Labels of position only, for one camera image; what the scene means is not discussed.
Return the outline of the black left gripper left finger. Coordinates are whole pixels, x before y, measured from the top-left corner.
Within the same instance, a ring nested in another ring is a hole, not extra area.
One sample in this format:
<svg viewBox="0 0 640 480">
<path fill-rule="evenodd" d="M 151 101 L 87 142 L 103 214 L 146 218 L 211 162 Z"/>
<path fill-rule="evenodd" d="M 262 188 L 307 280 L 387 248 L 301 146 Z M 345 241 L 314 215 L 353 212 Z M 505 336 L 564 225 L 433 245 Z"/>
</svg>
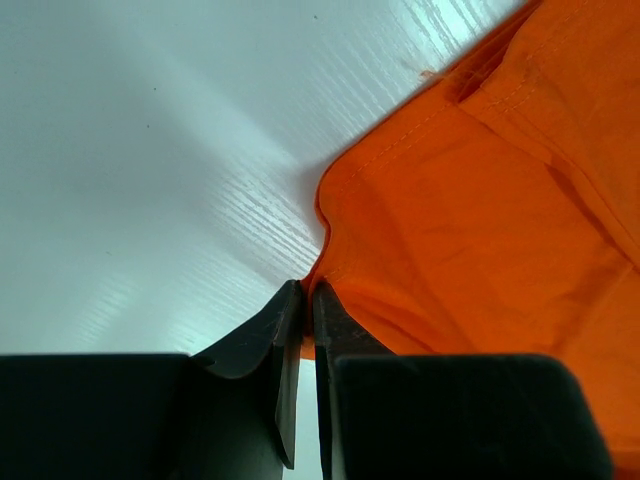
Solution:
<svg viewBox="0 0 640 480">
<path fill-rule="evenodd" d="M 294 465 L 304 299 L 286 282 L 186 354 L 1 359 L 5 479 L 279 479 Z"/>
</svg>

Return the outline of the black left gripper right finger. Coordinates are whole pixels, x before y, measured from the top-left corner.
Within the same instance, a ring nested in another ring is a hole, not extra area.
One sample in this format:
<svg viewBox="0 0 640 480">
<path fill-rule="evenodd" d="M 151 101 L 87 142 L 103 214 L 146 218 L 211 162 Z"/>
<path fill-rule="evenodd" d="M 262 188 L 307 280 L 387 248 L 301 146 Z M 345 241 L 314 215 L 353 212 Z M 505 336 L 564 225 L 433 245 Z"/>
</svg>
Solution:
<svg viewBox="0 0 640 480">
<path fill-rule="evenodd" d="M 397 355 L 312 297 L 327 479 L 610 479 L 575 376 L 537 354 Z"/>
</svg>

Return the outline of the orange t shirt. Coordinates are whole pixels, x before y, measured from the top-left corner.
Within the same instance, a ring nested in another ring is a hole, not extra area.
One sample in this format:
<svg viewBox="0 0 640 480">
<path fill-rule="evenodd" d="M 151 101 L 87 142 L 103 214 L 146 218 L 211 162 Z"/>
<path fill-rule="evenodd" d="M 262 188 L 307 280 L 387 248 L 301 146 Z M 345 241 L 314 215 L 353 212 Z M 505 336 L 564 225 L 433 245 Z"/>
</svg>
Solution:
<svg viewBox="0 0 640 480">
<path fill-rule="evenodd" d="M 324 173 L 304 280 L 400 354 L 536 352 L 639 475 L 639 5 L 530 1 Z"/>
</svg>

